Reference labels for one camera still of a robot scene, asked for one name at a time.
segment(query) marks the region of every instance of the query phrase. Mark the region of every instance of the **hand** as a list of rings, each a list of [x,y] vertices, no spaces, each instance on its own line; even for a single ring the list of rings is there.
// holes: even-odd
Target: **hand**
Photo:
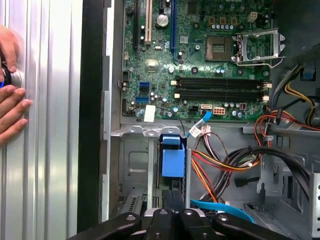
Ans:
[[[31,100],[23,99],[26,90],[16,89],[12,85],[0,88],[0,147],[17,135],[28,123],[19,119],[32,104]]]
[[[6,61],[8,70],[11,73],[14,73],[17,70],[16,64],[18,53],[19,47],[17,38],[10,29],[0,25],[0,83],[5,80],[4,73],[1,69],[1,62]]]

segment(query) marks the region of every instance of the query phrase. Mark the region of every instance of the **yellow wire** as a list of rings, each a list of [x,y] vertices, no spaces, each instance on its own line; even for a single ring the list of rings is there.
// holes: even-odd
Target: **yellow wire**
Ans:
[[[222,166],[222,167],[228,168],[228,169],[232,169],[232,170],[235,170],[235,171],[243,171],[243,170],[247,170],[247,169],[250,168],[250,167],[233,167],[233,166],[230,166],[230,165],[226,165],[226,164],[224,164],[223,162],[218,161],[218,160],[216,160],[216,159],[214,159],[214,158],[206,155],[205,153],[203,153],[203,152],[201,152],[201,151],[196,151],[196,150],[194,150],[194,152],[197,153],[197,154],[200,154],[201,156],[209,159],[210,161],[212,161],[212,162],[214,162],[214,163],[216,163],[216,164],[218,164],[218,165],[220,165],[220,166]]]
[[[291,83],[289,82],[289,83],[285,86],[284,91],[285,91],[287,94],[290,94],[290,95],[296,96],[296,97],[298,97],[298,98],[301,98],[301,99],[305,100],[307,103],[310,104],[310,106],[311,106],[311,107],[310,107],[310,112],[309,112],[309,114],[308,114],[308,117],[307,117],[307,119],[306,119],[306,122],[308,123],[308,125],[311,126],[311,117],[312,117],[312,112],[314,111],[315,106],[314,106],[313,102],[312,102],[308,97],[306,97],[306,96],[303,95],[302,93],[300,93],[300,92],[292,89],[291,86],[290,86],[290,84],[291,84]]]
[[[216,199],[215,196],[212,194],[212,192],[211,192],[211,190],[210,190],[210,187],[208,186],[207,182],[205,181],[205,179],[204,179],[203,175],[201,174],[198,166],[196,165],[194,159],[192,159],[192,166],[193,166],[193,168],[194,168],[194,170],[195,170],[196,175],[199,177],[200,181],[202,182],[203,186],[204,186],[205,189],[209,192],[212,200],[213,200],[215,203],[217,203],[217,202],[218,202],[217,199]]]

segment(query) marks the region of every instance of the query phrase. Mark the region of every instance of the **blue pcie slot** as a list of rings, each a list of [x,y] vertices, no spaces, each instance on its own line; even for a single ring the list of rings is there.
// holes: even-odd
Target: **blue pcie slot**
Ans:
[[[139,88],[150,88],[150,82],[147,82],[147,81],[139,82]]]
[[[149,97],[147,97],[147,96],[136,96],[135,97],[135,102],[137,104],[147,104],[147,103],[149,103]]]
[[[170,25],[170,50],[175,52],[176,48],[176,31],[177,31],[177,1],[171,1],[171,25]]]

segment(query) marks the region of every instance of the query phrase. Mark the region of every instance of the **cpu socket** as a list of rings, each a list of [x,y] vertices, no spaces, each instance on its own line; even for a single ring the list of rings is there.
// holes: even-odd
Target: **cpu socket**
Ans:
[[[205,60],[229,62],[231,60],[231,38],[210,36],[206,40]]]

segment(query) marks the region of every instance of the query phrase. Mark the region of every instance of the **white label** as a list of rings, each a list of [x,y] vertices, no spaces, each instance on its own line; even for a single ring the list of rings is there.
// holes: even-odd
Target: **white label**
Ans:
[[[168,48],[170,48],[170,42],[169,42],[169,41],[166,41],[166,42],[164,43],[164,49],[168,49]]]
[[[156,113],[156,106],[154,105],[145,106],[144,121],[148,123],[153,123],[155,121],[155,113]]]
[[[202,133],[202,131],[199,128],[197,128],[196,125],[194,125],[190,129],[189,133],[191,134],[192,137],[197,138]]]

